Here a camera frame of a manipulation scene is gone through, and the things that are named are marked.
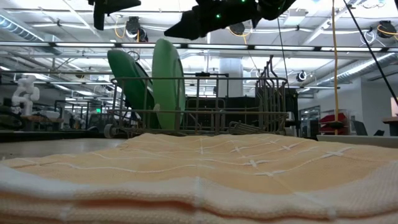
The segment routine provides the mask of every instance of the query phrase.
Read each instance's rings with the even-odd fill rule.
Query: beige towel
[[[398,223],[398,150],[144,134],[0,165],[3,223]]]

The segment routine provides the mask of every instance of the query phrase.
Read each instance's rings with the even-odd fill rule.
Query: ceiling
[[[369,0],[366,4],[371,5],[374,2],[377,4],[378,0]],[[119,38],[115,32],[118,35],[122,35],[123,25],[128,20],[128,17],[139,16],[141,18],[141,25],[147,31],[149,42],[165,38],[176,43],[244,44],[242,37],[232,35],[228,29],[216,30],[210,36],[194,41],[164,37],[162,30],[176,24],[180,20],[181,12],[190,10],[194,5],[196,5],[195,0],[143,0],[142,5],[139,7],[116,12],[106,17],[105,26],[110,26],[110,28],[118,26],[118,28],[106,29],[104,31],[94,30],[93,7],[88,5],[87,1],[82,0],[2,0],[0,1],[0,7],[3,11],[0,11],[0,14],[7,14],[12,20],[17,21],[35,34],[45,38],[54,35],[59,41],[64,42],[133,42],[126,35],[123,38]],[[344,12],[345,6],[343,1],[337,1],[336,8]],[[78,16],[72,13],[71,9],[76,11]],[[262,20],[256,29],[246,37],[247,43],[250,45],[281,45],[280,40],[282,39],[284,45],[333,46],[333,37],[330,34],[331,27],[327,27],[324,32],[319,33],[313,39],[308,39],[313,36],[314,30],[317,27],[322,26],[330,18],[330,0],[297,0],[291,6],[291,9],[296,11],[306,10],[307,12],[305,18],[299,24],[300,30],[295,30],[296,26],[284,25],[284,17],[282,16],[279,18],[282,30],[281,35],[279,35],[277,20]],[[371,9],[366,9],[362,5],[358,5],[353,9],[353,14],[363,30],[368,30],[370,27],[377,27],[381,20],[389,20],[393,25],[398,25],[398,13],[393,1],[386,1],[385,5],[380,4]],[[60,21],[62,26],[56,26],[57,21]],[[244,24],[247,30],[251,29],[250,22],[245,22]],[[339,47],[363,47],[364,44],[361,41],[360,34],[356,32],[356,26],[348,12],[344,12],[338,16],[336,31],[338,33],[336,41]],[[4,29],[0,29],[0,39],[25,41]],[[380,47],[382,45],[397,46],[397,39],[382,39],[377,37],[371,44],[373,47]],[[19,63],[37,69],[41,67],[33,64],[31,61],[10,55],[10,50],[50,67],[52,66],[52,58],[54,56],[51,56],[51,54],[45,54],[38,52],[37,49],[26,47],[1,47],[0,63],[8,67],[15,66],[13,69],[17,69],[16,67]],[[110,71],[106,59],[106,51],[109,49],[65,48],[60,50],[62,54],[57,56],[55,61],[59,71]],[[136,50],[141,54],[142,59],[140,59],[139,63],[150,75],[153,49],[126,50]],[[296,74],[301,71],[306,71],[307,74],[315,76],[325,76],[333,72],[335,66],[333,63],[333,54],[323,54],[321,52],[286,52],[285,60],[283,59],[282,52],[256,51],[249,54],[235,50],[209,50],[209,57],[207,57],[207,51],[205,50],[179,49],[178,52],[183,58],[182,64],[185,72],[206,70],[207,60],[208,70],[217,71],[221,58],[241,57],[244,71],[249,75],[250,72],[253,73],[256,70],[256,67],[265,67],[269,56],[274,55],[274,70],[282,77],[288,74],[291,85],[298,85]],[[339,53],[339,58],[338,65],[339,67],[343,67],[357,60],[369,59],[371,57],[368,53]],[[7,60],[10,60],[14,64],[6,64]],[[61,78],[66,81],[76,81],[77,79],[74,75],[59,76],[62,76]]]

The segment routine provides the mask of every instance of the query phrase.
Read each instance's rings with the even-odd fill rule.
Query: metal frame
[[[257,91],[256,95],[261,99],[259,104],[255,108],[220,108],[218,93],[215,100],[215,108],[199,108],[199,101],[203,98],[199,97],[199,91],[197,91],[196,98],[193,99],[196,102],[196,108],[187,108],[189,110],[182,111],[179,105],[180,92],[177,91],[177,102],[174,110],[129,110],[123,109],[123,103],[116,107],[116,94],[114,95],[113,106],[108,113],[119,115],[119,124],[115,128],[120,129],[127,133],[128,136],[132,136],[134,133],[167,133],[167,134],[178,134],[178,135],[188,135],[188,134],[206,134],[206,135],[217,135],[217,134],[238,134],[238,133],[272,133],[272,134],[284,134],[284,124],[288,117],[285,107],[285,85],[287,84],[286,78],[278,77],[258,77],[258,78],[230,78],[230,77],[173,77],[173,78],[163,78],[163,77],[129,77],[129,78],[114,78],[111,80],[115,86],[120,86],[122,88],[122,93],[120,94],[121,101],[123,99],[124,84],[126,80],[142,80],[145,83],[146,90],[148,87],[149,80],[178,80],[177,89],[181,85],[181,81],[185,80],[196,80],[197,87],[200,86],[200,80],[216,80],[216,87],[219,87],[220,80],[257,80]],[[147,93],[144,93],[144,108],[147,108]],[[126,128],[123,126],[122,113],[142,113],[142,126],[133,126]],[[164,129],[151,129],[148,128],[148,114],[151,113],[173,113],[175,114],[175,129],[164,130]],[[186,118],[192,118],[195,121],[194,127],[188,127],[186,120],[183,119],[183,123],[180,123],[180,116],[184,114]],[[209,114],[212,120],[215,121],[215,125],[210,128],[209,131],[203,130],[203,127],[198,122],[199,114]],[[259,126],[249,126],[242,123],[242,121],[234,121],[225,124],[225,116],[228,114],[243,114],[243,115],[258,115]]]

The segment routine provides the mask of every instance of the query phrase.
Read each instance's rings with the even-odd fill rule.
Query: wire dish rack
[[[128,109],[124,107],[124,84],[131,80],[142,80],[145,83],[144,93],[144,108],[147,106],[147,98],[151,89],[148,84],[151,80],[175,80],[177,90],[180,85],[185,85],[187,82],[196,83],[196,96],[186,100],[185,110],[180,108],[180,92],[176,91],[177,100],[174,110],[159,110],[149,108],[148,110]],[[200,96],[200,85],[203,82],[215,83],[216,90],[220,89],[220,82],[225,83],[232,80],[250,80],[255,91],[255,106],[250,108],[228,108],[225,103],[227,100],[232,100],[228,95],[219,97],[218,91],[212,98],[203,98]],[[152,133],[152,134],[171,134],[175,136],[186,135],[209,135],[214,136],[218,134],[259,134],[272,133],[285,135],[285,122],[289,117],[286,113],[285,104],[285,86],[287,84],[286,78],[279,77],[256,77],[256,78],[233,78],[233,77],[173,77],[173,78],[152,78],[152,77],[128,77],[128,78],[114,78],[111,80],[114,88],[113,106],[108,113],[113,114],[113,123],[106,125],[104,134],[107,138],[113,138],[119,133],[126,133],[129,138],[138,134]],[[117,96],[117,87],[122,88],[120,96]],[[203,106],[201,101],[213,101],[212,106]],[[132,114],[141,114],[137,120],[133,120]],[[174,129],[153,128],[151,119],[153,114],[172,113],[175,116]],[[251,123],[248,122],[248,117],[251,117]]]

